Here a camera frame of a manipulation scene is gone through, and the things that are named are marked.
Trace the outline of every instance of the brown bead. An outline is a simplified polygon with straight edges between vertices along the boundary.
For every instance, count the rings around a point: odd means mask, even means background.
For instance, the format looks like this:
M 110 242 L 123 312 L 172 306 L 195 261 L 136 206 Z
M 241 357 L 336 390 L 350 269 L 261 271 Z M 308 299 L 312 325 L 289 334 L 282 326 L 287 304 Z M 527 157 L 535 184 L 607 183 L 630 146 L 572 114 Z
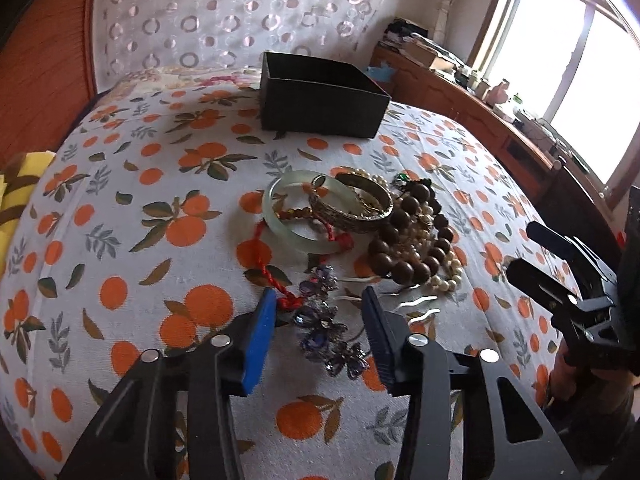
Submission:
M 369 254 L 388 254 L 389 245 L 382 241 L 380 238 L 376 238 L 369 243 Z
M 411 191 L 409 191 L 409 193 L 411 196 L 415 196 L 420 203 L 428 202 L 431 198 L 431 191 L 429 191 L 429 188 L 420 182 L 411 186 Z
M 378 236 L 380 236 L 380 239 L 383 242 L 386 242 L 389 245 L 397 244 L 400 240 L 400 233 L 398 233 L 398 229 L 388 224 L 383 225 L 378 229 Z
M 424 259 L 424 263 L 425 265 L 427 265 L 427 267 L 429 267 L 429 270 L 431 271 L 432 276 L 435 276 L 438 273 L 438 269 L 440 268 L 440 262 L 436 260 L 433 256 L 427 256 Z
M 445 254 L 451 250 L 451 243 L 446 238 L 438 238 L 433 245 L 434 247 L 442 249 Z
M 433 209 L 433 214 L 437 215 L 442 211 L 442 205 L 436 199 L 429 200 L 429 205 Z
M 412 267 L 414 268 L 413 282 L 416 285 L 421 285 L 423 283 L 426 283 L 428 279 L 431 277 L 431 270 L 429 269 L 429 266 L 427 264 L 424 264 L 424 263 L 412 264 Z
M 389 221 L 391 222 L 391 225 L 397 229 L 406 229 L 411 223 L 411 217 L 407 211 L 395 209 L 395 211 L 391 213 Z
M 433 256 L 438 261 L 438 263 L 442 264 L 446 254 L 442 249 L 432 247 L 431 249 L 429 249 L 429 256 Z
M 448 240 L 449 242 L 453 241 L 453 229 L 451 229 L 451 227 L 447 226 L 447 227 L 443 227 L 442 229 L 440 229 L 438 231 L 438 238 L 444 238 L 445 240 Z
M 414 278 L 414 268 L 408 262 L 398 262 L 391 269 L 391 278 L 398 285 L 406 285 L 411 283 Z
M 388 275 L 394 266 L 391 256 L 384 253 L 371 254 L 368 259 L 369 267 L 379 276 Z
M 420 202 L 413 196 L 405 196 L 402 199 L 402 205 L 400 207 L 410 215 L 415 215 L 418 209 L 420 209 Z
M 449 220 L 444 215 L 436 215 L 433 217 L 433 226 L 439 231 L 443 227 L 449 225 Z

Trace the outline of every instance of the black box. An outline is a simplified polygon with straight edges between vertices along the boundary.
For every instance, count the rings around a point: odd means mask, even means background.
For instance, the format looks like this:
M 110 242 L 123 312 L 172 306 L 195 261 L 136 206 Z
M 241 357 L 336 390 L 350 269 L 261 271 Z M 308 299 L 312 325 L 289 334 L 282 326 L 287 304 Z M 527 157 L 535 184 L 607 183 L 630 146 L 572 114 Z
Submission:
M 372 139 L 391 97 L 350 63 L 265 52 L 260 78 L 263 130 Z

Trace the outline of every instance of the red string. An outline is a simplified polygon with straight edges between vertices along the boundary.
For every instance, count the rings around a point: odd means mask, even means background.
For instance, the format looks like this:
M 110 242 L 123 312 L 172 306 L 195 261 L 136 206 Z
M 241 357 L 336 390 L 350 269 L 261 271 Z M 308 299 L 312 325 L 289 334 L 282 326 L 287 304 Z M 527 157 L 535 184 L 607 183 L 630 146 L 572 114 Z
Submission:
M 326 229 L 326 236 L 330 242 L 337 241 L 340 244 L 340 249 L 342 251 L 348 251 L 353 247 L 353 238 L 349 233 L 341 233 L 337 237 L 335 236 L 334 228 L 322 219 L 319 220 L 324 228 Z M 254 240 L 260 240 L 262 236 L 262 231 L 267 227 L 267 222 L 264 219 L 260 220 L 256 226 L 254 231 Z M 260 257 L 259 244 L 254 244 L 255 247 L 255 261 L 260 269 L 260 273 L 265 277 L 265 279 L 269 282 L 269 284 L 275 288 L 277 291 L 284 295 L 283 298 L 278 298 L 277 305 L 278 308 L 282 310 L 296 310 L 302 306 L 304 298 L 301 296 L 296 296 L 292 292 L 289 292 L 283 285 L 281 285 L 277 280 L 273 277 L 273 275 L 267 269 L 267 266 L 264 264 Z M 323 254 L 320 256 L 320 262 L 325 263 L 327 260 L 327 255 Z

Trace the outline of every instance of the bedspread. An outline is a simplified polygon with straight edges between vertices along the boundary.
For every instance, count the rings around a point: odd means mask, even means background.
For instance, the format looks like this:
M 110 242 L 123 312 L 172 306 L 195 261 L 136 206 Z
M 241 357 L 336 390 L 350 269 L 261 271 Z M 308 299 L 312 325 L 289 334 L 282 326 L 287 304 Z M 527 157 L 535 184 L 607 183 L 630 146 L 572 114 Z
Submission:
M 494 157 L 455 122 L 396 103 L 375 139 L 264 132 L 258 85 L 255 70 L 130 76 L 84 118 L 37 185 L 0 284 L 0 412 L 44 478 L 54 479 L 140 351 L 187 348 L 255 307 L 256 251 L 296 291 L 313 257 L 270 232 L 252 241 L 262 190 L 291 170 L 430 177 L 464 276 L 457 291 L 421 305 L 441 309 L 424 331 L 454 351 L 497 349 L 543 397 L 559 336 L 504 269 L 521 256 L 577 288 L 567 264 L 527 238 L 527 223 L 540 219 Z M 287 193 L 276 206 L 303 204 L 303 190 Z M 355 240 L 330 259 L 342 276 L 370 275 L 369 237 Z M 415 307 L 401 312 L 417 315 Z M 349 334 L 362 326 L 357 304 L 342 302 L 337 319 Z M 373 366 L 356 381 L 329 378 L 303 357 L 296 329 L 279 327 L 260 385 L 233 400 L 246 478 L 391 478 L 407 405 L 383 391 Z M 451 409 L 455 478 L 455 392 Z M 180 417 L 177 428 L 183 456 Z M 186 461 L 177 467 L 186 478 Z

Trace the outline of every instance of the wooden desk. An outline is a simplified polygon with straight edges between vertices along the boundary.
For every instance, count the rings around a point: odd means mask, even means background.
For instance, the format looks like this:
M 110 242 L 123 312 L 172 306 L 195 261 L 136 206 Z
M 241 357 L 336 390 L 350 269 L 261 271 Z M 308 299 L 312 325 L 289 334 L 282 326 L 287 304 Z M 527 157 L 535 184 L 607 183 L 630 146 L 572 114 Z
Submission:
M 529 139 L 459 85 L 377 46 L 370 64 L 380 66 L 383 60 L 397 70 L 394 101 L 444 115 L 464 126 L 500 161 L 527 197 L 537 202 L 556 170 Z

